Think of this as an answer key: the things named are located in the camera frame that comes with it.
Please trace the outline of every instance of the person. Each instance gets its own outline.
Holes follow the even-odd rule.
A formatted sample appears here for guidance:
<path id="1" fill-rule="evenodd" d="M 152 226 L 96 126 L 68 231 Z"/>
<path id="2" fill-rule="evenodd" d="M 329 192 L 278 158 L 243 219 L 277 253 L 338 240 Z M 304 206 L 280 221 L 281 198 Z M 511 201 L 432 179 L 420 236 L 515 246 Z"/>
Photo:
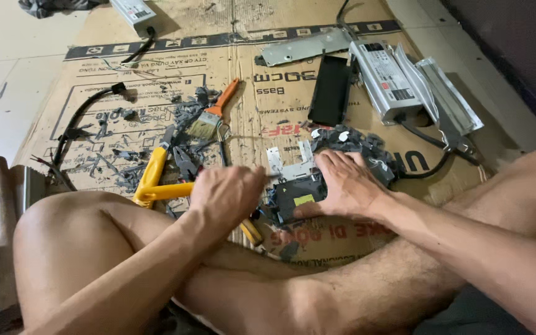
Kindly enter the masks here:
<path id="1" fill-rule="evenodd" d="M 227 334 L 536 333 L 536 152 L 442 208 L 384 189 L 356 154 L 316 163 L 328 196 L 297 217 L 376 220 L 399 237 L 331 270 L 224 242 L 256 207 L 262 167 L 205 170 L 175 222 L 111 193 L 54 195 L 14 235 L 25 332 L 141 333 L 173 297 Z"/>

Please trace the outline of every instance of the metal power supply case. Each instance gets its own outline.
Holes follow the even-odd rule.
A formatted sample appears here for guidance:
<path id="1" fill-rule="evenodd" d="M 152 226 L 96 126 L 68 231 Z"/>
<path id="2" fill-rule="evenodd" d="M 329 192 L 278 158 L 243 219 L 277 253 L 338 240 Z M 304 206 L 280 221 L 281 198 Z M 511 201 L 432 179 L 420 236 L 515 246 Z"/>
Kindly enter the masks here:
<path id="1" fill-rule="evenodd" d="M 395 124 L 400 113 L 421 110 L 421 100 L 382 42 L 353 41 L 348 52 L 359 65 L 359 77 L 384 125 Z"/>
<path id="2" fill-rule="evenodd" d="M 141 38 L 148 38 L 146 28 L 153 26 L 156 14 L 142 0 L 111 0 L 111 4 Z"/>

